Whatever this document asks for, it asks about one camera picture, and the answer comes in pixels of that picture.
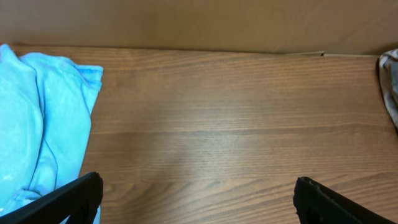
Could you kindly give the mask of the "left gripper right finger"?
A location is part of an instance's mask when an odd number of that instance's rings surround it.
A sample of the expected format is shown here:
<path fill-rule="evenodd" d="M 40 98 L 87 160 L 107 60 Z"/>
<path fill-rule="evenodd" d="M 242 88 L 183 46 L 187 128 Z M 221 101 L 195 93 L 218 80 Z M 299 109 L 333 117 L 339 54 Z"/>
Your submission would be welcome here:
<path fill-rule="evenodd" d="M 309 177 L 299 177 L 293 204 L 301 224 L 394 224 Z"/>

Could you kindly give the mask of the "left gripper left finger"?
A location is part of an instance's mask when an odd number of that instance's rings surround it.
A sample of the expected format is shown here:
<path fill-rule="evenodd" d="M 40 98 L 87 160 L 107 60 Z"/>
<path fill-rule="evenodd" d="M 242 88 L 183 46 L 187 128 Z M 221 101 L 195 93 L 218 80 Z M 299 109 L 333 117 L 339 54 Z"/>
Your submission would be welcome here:
<path fill-rule="evenodd" d="M 92 224 L 103 199 L 103 180 L 90 172 L 1 217 L 1 223 Z"/>

